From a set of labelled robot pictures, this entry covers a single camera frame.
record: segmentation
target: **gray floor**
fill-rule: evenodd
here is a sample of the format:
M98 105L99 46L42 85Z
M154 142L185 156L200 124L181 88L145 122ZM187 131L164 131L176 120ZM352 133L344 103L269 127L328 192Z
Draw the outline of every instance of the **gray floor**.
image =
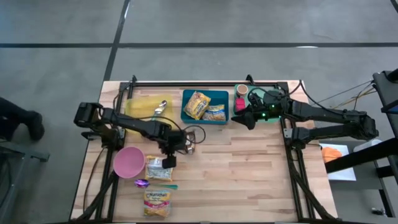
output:
M123 2L0 0L0 43L112 43ZM390 0L135 0L121 42L397 42L397 21ZM87 144L73 117L79 102L98 100L109 53L0 48L0 96L43 114L46 135L31 147L51 153L47 164L31 164L14 223L68 219ZM255 79L302 79L320 100L397 68L397 55L398 48L386 47L119 49L111 80L133 74L140 80L240 80L250 73ZM335 106L359 90L323 104ZM380 139L388 139L392 131L380 107L377 95L357 105L376 119ZM15 141L31 145L25 132L20 129ZM396 222L369 214L381 206L375 191L333 195L345 220Z

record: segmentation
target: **snack packet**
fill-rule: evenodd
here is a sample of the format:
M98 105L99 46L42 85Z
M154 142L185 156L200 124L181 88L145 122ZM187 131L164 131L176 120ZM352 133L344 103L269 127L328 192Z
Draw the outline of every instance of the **snack packet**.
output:
M168 190L146 190L144 194L144 216L168 217L170 215L170 192Z
M145 166L145 179L158 179L172 181L173 168L163 169L163 158L147 156Z
M211 98L195 91L189 99L184 111L193 119L200 119L209 105Z
M207 121L225 121L224 105L209 106L207 107L202 119Z

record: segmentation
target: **blue bin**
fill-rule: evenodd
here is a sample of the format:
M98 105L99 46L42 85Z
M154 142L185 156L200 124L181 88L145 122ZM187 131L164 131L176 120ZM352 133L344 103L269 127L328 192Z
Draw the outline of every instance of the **blue bin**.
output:
M211 98L210 106L224 105L226 121L205 121L202 119L195 120L188 116L184 111L185 105L187 105L189 99L193 93L197 91ZM215 90L184 90L182 93L182 107L181 107L181 120L184 123L190 124L226 124L229 120L229 107L228 107L228 92L227 91L215 91Z

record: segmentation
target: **wooden tabletop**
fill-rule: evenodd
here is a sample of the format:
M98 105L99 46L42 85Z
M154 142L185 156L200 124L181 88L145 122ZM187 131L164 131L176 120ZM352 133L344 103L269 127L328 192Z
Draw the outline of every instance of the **wooden tabletop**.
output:
M290 90L299 83L298 80L286 82ZM103 106L112 108L112 100L118 94L119 83L104 82L99 98ZM180 120L184 89L193 88L183 87L183 83L180 88L135 88L133 100L143 96L172 95L174 121L184 127L186 124ZM194 89L228 91L231 114L233 87L194 87ZM301 88L292 94L291 98L308 102ZM297 126L313 128L314 123L307 121L297 123ZM164 221L297 221L280 123L257 123L251 131L231 120L227 125L203 125L203 127L207 137L205 142L197 145L196 152L185 156L177 154L177 166L173 172L172 183L177 184L179 189L172 191L172 211ZM164 156L157 148L156 142L133 134L127 134L125 146L136 146L146 155ZM71 218L82 214L83 194L100 151L100 141L89 143ZM86 206L100 189L105 154L102 153L89 186ZM336 217L335 203L319 147L308 145L303 150L303 157L311 191L327 211ZM144 178L144 172L137 178ZM114 222L159 222L159 219L148 219L143 216L143 196L144 189L136 188L134 179L120 179ZM301 190L300 198L306 214ZM108 209L108 199L107 196L104 211Z

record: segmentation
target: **black pants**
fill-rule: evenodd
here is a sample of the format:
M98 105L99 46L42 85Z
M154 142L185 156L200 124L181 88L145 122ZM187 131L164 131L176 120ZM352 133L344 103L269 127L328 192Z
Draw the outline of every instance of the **black pants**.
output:
M21 123L26 124L32 113L0 97L0 138L11 140Z

